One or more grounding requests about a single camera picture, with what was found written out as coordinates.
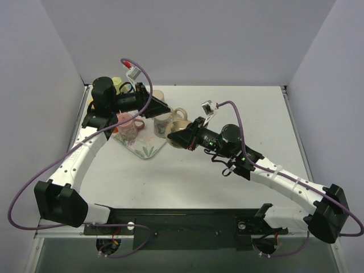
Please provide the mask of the pale yellow mug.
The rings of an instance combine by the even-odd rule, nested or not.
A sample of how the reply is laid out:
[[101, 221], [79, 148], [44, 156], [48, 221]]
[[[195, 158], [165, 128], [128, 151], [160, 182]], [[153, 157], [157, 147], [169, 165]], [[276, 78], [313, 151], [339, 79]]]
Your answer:
[[113, 80], [113, 85], [117, 91], [116, 94], [124, 93], [125, 88], [124, 87], [121, 88], [123, 80], [120, 77], [113, 77], [112, 80]]

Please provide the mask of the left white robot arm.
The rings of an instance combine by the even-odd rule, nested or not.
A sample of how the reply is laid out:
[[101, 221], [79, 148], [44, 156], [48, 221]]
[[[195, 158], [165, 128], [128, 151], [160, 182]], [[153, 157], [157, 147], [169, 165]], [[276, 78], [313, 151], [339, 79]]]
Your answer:
[[145, 118], [168, 113], [162, 100], [150, 95], [138, 82], [131, 93], [117, 93], [113, 80], [99, 77], [92, 83], [92, 103], [78, 131], [70, 155], [60, 163], [48, 181], [38, 181], [34, 188], [42, 219], [72, 227], [97, 224], [104, 234], [116, 230], [117, 220], [110, 208], [86, 202], [80, 195], [82, 181], [97, 152], [111, 137], [119, 113], [138, 111]]

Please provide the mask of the cream shell pattern mug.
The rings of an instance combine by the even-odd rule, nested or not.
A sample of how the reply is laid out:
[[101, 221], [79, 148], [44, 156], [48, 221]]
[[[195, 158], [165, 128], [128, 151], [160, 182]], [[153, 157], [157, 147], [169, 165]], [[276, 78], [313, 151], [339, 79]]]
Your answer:
[[161, 90], [153, 90], [153, 103], [158, 105], [166, 105], [164, 93]]

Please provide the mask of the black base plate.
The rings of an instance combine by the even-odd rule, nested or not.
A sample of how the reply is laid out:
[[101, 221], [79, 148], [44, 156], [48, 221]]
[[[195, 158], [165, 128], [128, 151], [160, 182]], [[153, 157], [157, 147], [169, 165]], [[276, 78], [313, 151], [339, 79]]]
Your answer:
[[97, 248], [113, 254], [122, 237], [133, 238], [132, 250], [250, 250], [273, 251], [275, 235], [287, 228], [270, 227], [260, 209], [113, 209], [106, 224], [86, 225], [85, 235], [96, 235]]

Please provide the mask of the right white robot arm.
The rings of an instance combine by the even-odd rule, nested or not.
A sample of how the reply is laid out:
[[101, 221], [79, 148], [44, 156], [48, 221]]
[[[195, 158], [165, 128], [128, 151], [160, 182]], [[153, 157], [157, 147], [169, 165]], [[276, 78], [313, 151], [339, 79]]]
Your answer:
[[341, 187], [335, 184], [326, 187], [301, 179], [249, 147], [243, 150], [237, 125], [225, 125], [220, 133], [215, 133], [207, 129], [204, 121], [202, 117], [194, 122], [172, 121], [165, 131], [167, 142], [190, 151], [201, 146], [216, 156], [227, 158], [222, 172], [224, 176], [234, 173], [265, 185], [299, 205], [298, 208], [262, 206], [263, 213], [254, 218], [257, 231], [266, 233], [277, 228], [308, 230], [323, 242], [335, 243], [348, 218], [348, 202]]

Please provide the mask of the beige round mug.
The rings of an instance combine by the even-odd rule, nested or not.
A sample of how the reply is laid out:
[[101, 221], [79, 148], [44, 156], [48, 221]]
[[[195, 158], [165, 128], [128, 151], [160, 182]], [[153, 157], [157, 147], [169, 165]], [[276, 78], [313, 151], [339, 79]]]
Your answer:
[[170, 140], [168, 134], [184, 130], [190, 123], [192, 123], [192, 121], [188, 119], [186, 110], [180, 107], [176, 108], [172, 112], [172, 119], [165, 129], [164, 136], [166, 141], [174, 148], [182, 148], [182, 146], [177, 144], [174, 140]]

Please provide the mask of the floral serving tray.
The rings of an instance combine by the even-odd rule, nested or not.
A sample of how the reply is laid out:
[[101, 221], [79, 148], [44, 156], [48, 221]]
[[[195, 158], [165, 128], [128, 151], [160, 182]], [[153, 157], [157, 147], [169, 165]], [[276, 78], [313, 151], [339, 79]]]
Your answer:
[[154, 134], [153, 125], [147, 125], [134, 140], [122, 139], [120, 133], [113, 133], [112, 137], [122, 146], [141, 159], [151, 159], [167, 143], [164, 138]]

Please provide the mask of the pink mug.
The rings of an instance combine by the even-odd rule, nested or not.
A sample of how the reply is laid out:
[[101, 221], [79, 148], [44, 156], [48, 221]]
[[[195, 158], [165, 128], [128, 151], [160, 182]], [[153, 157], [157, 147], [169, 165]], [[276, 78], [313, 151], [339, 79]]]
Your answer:
[[119, 113], [117, 115], [118, 122], [123, 122], [123, 124], [117, 126], [117, 130], [121, 138], [126, 141], [134, 140], [139, 131], [145, 127], [145, 122], [141, 119], [136, 118], [126, 122], [131, 117], [132, 115], [129, 113]]

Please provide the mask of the cream floral tall mug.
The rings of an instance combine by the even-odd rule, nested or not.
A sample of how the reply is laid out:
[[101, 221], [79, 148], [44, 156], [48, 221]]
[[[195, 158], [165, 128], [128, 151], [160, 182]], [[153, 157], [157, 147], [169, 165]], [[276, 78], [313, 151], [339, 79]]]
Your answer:
[[172, 113], [166, 113], [154, 117], [154, 134], [159, 138], [165, 138], [166, 128], [172, 120], [173, 120]]

